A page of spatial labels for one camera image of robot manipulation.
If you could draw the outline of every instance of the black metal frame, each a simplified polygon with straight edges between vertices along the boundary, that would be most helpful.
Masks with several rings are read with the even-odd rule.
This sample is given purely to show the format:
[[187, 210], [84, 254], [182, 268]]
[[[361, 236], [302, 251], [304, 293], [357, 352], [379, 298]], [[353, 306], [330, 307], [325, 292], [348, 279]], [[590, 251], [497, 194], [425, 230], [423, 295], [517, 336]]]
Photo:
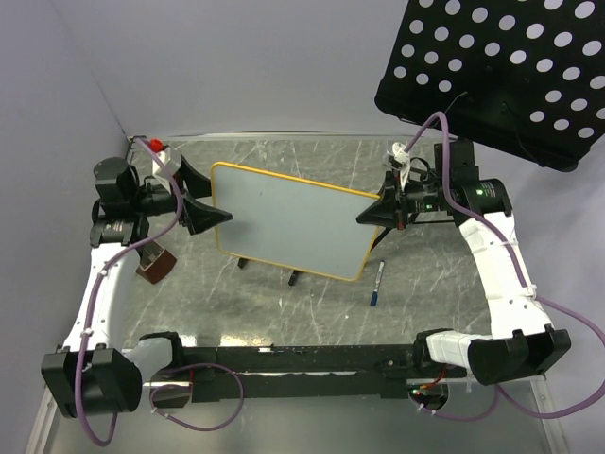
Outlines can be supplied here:
[[[455, 135], [540, 166], [562, 171], [576, 168], [605, 132], [605, 122], [597, 117], [605, 105], [605, 90], [591, 86], [593, 78], [605, 72], [605, 63], [599, 57], [602, 51], [591, 57], [582, 51], [587, 43], [601, 41], [605, 4], [594, 2], [595, 11], [579, 20], [574, 14], [579, 2], [563, 2], [549, 11], [545, 10], [544, 2], [460, 3], [459, 12], [450, 15], [445, 11], [445, 1], [432, 2], [428, 8], [417, 0], [409, 2], [376, 93], [376, 107], [385, 114], [422, 124], [433, 112], [449, 106], [450, 132]], [[477, 8], [489, 12], [480, 23], [472, 19]], [[514, 17], [514, 26], [504, 30], [499, 21], [509, 15]], [[410, 30], [413, 21], [423, 24], [419, 32], [415, 29], [417, 33]], [[537, 39], [529, 39], [527, 28], [535, 23], [544, 25], [544, 33]], [[443, 41], [434, 36], [439, 27], [449, 30]], [[556, 46], [555, 38], [564, 31], [573, 35], [571, 43]], [[465, 35], [474, 37], [469, 47], [458, 43]], [[486, 54], [487, 44], [498, 44], [497, 55]], [[413, 46], [413, 55], [402, 54], [405, 45]], [[513, 64], [511, 56], [520, 50], [525, 52], [525, 59]], [[439, 56], [434, 64], [425, 60], [429, 52]], [[459, 71], [449, 68], [452, 59], [462, 61]], [[541, 59], [551, 59], [553, 67], [538, 71], [536, 66]], [[564, 79], [563, 72], [574, 67], [580, 70], [579, 77]], [[416, 80], [420, 74], [429, 78], [424, 85]], [[450, 82], [451, 90], [443, 91], [442, 81]], [[545, 96], [554, 90], [562, 97], [549, 102]], [[588, 106], [572, 109], [570, 105], [577, 98], [588, 99]], [[543, 121], [530, 120], [535, 111], [544, 113]], [[568, 120], [569, 126], [555, 129], [558, 119]], [[582, 138], [579, 136], [582, 128], [591, 128], [594, 134]]]
[[[186, 364], [214, 362], [237, 372], [247, 397], [374, 394], [405, 399], [409, 380], [433, 379], [443, 367], [415, 362], [414, 349], [414, 345], [188, 347], [183, 354]], [[448, 378], [465, 376], [462, 368], [447, 371]], [[189, 375], [170, 378], [188, 381]], [[192, 402], [238, 397], [229, 374], [215, 369], [195, 372]]]

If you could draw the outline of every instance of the scratched metal surface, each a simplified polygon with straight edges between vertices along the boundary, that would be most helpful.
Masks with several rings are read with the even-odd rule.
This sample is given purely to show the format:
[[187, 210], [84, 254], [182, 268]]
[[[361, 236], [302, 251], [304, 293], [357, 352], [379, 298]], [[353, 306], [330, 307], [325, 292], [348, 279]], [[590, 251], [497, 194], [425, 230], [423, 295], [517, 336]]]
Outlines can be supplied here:
[[[375, 192], [384, 178], [387, 140], [213, 140], [172, 142], [202, 173], [216, 161], [241, 163], [319, 182]], [[432, 145], [415, 150], [432, 161]], [[150, 171], [133, 153], [141, 176]], [[151, 218], [151, 231], [169, 222]], [[186, 345], [319, 345], [409, 343], [416, 333], [447, 327], [489, 333], [490, 316], [473, 257], [453, 224], [392, 232], [353, 283], [310, 274], [289, 287], [289, 271], [216, 249], [213, 232], [175, 228], [161, 243], [179, 261], [159, 284], [136, 277], [125, 320], [125, 346], [140, 336], [178, 331]], [[378, 263], [387, 261], [378, 305], [370, 307]]]

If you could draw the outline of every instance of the gray wall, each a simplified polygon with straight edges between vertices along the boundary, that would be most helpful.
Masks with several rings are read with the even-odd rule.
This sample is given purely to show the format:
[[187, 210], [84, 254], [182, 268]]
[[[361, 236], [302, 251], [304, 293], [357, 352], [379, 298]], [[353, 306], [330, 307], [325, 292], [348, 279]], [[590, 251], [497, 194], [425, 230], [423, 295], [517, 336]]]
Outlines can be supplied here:
[[126, 144], [47, 0], [0, 2], [0, 62], [0, 440], [13, 454], [86, 284], [92, 167]]
[[378, 111], [405, 0], [52, 0], [128, 134], [413, 131]]
[[[568, 174], [485, 147], [476, 154], [482, 176], [507, 185], [521, 250], [539, 293], [605, 328], [605, 146], [597, 143]], [[547, 311], [572, 337], [572, 350], [548, 374], [555, 403], [563, 409], [600, 386], [605, 352], [588, 328]], [[605, 451], [604, 415], [605, 399], [561, 419], [572, 452]]]

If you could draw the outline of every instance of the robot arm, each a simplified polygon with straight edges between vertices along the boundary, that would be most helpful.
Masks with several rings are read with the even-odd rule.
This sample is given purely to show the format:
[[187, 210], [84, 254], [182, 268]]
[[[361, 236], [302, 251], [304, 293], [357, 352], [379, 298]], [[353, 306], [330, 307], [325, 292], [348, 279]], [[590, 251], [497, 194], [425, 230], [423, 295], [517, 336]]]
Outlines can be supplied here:
[[[184, 158], [169, 148], [158, 150], [160, 159], [175, 174], [183, 196], [180, 224], [191, 235], [202, 233], [232, 215], [205, 205], [196, 198], [211, 195], [210, 182]], [[78, 317], [65, 342], [43, 359], [43, 378], [61, 413], [76, 417], [74, 376], [93, 284], [99, 271], [118, 253], [147, 237], [147, 216], [176, 210], [176, 196], [161, 184], [144, 182], [124, 159], [110, 158], [95, 167], [100, 199], [93, 210], [91, 271]], [[87, 414], [133, 411], [141, 399], [143, 383], [168, 365], [182, 365], [182, 345], [176, 333], [157, 333], [141, 338], [138, 345], [121, 353], [122, 321], [129, 289], [139, 265], [132, 250], [122, 256], [102, 280], [96, 296], [82, 373], [82, 404]]]
[[[443, 196], [441, 181], [408, 182], [410, 159], [401, 144], [393, 146], [381, 199], [359, 215], [357, 222], [401, 230], [413, 224], [420, 213], [448, 211], [465, 239], [481, 277], [490, 310], [491, 335], [459, 333], [437, 329], [417, 336], [415, 362], [423, 368], [431, 363], [464, 367], [477, 381], [488, 385], [549, 369], [571, 346], [565, 330], [554, 330], [548, 315], [535, 300], [535, 286], [527, 275], [515, 234], [514, 215], [504, 185], [497, 180], [479, 180], [473, 144], [458, 140], [451, 144], [451, 193], [454, 199], [478, 213], [499, 231], [503, 243], [486, 225], [474, 218], [453, 212]], [[441, 148], [436, 146], [438, 174]], [[511, 245], [527, 281], [523, 287], [510, 260], [506, 245]]]
[[425, 342], [433, 361], [465, 367], [479, 383], [487, 385], [542, 374], [571, 343], [566, 331], [553, 329], [550, 318], [535, 300], [535, 286], [529, 281], [516, 241], [513, 215], [499, 212], [485, 217], [505, 234], [528, 287], [519, 283], [502, 241], [481, 222], [466, 220], [459, 229], [473, 253], [485, 289], [492, 334], [441, 331], [427, 336]]

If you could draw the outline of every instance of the blue marker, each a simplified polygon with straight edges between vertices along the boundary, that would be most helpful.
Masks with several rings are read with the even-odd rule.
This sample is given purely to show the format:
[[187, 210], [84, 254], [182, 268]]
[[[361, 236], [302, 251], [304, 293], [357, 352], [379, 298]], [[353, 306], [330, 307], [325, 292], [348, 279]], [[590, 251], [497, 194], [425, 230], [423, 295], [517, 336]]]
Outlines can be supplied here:
[[370, 299], [370, 306], [376, 306], [378, 303], [378, 289], [380, 289], [380, 282], [382, 281], [382, 273], [385, 270], [385, 261], [381, 260], [380, 265], [378, 265], [378, 273], [376, 273], [376, 286], [374, 287], [374, 292], [372, 293], [372, 298]]

